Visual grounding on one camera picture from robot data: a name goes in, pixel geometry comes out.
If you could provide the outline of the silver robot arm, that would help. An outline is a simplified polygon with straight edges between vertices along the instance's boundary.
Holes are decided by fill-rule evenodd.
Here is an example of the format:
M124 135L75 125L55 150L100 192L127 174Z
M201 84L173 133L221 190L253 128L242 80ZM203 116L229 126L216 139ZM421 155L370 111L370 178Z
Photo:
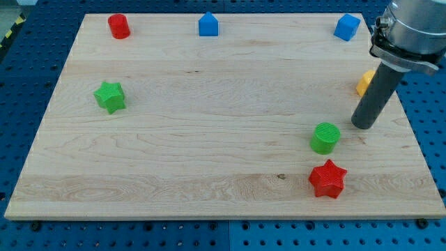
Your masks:
M400 72L438 72L445 55L445 1L391 0L378 16L369 50Z

